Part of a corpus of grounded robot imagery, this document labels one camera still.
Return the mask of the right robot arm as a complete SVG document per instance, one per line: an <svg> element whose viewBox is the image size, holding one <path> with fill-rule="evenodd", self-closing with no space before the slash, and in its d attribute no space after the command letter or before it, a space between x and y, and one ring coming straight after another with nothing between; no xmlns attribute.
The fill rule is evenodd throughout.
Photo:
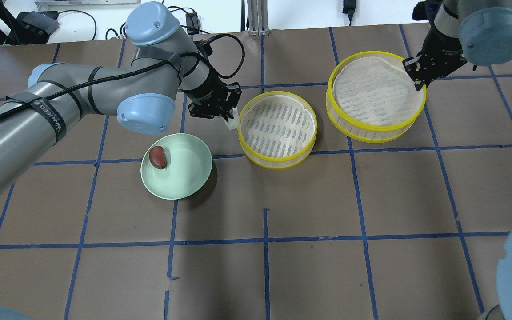
<svg viewBox="0 0 512 320"><path fill-rule="evenodd" d="M421 50L403 61L416 90L466 63L489 67L512 61L512 0L424 0L412 18L431 25ZM512 320L512 231L504 251L496 266L499 304L481 315L482 320Z"/></svg>

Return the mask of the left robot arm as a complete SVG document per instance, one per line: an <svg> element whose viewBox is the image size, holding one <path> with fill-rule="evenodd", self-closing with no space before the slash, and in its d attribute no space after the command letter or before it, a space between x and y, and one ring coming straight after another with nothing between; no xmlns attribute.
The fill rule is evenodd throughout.
<svg viewBox="0 0 512 320"><path fill-rule="evenodd" d="M193 41L160 2L129 14L125 31L136 46L130 67L69 63L33 69L26 91L10 94L0 107L0 195L85 115L115 116L127 130L164 133L175 110L177 91L191 100L189 114L221 117L234 129L239 83L209 62L212 41Z"/></svg>

